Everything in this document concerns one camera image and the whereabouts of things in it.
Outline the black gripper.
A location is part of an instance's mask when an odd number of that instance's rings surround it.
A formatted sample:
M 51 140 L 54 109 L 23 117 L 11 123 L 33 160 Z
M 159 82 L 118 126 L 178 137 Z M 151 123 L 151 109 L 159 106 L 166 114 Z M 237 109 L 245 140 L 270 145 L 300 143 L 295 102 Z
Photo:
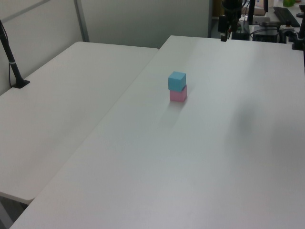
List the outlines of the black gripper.
M 220 32 L 220 40 L 227 41 L 227 18 L 231 21 L 231 32 L 237 32 L 240 24 L 239 18 L 241 17 L 241 10 L 243 7 L 242 0 L 223 0 L 221 2 L 224 9 L 224 15 L 219 16 L 218 32 Z

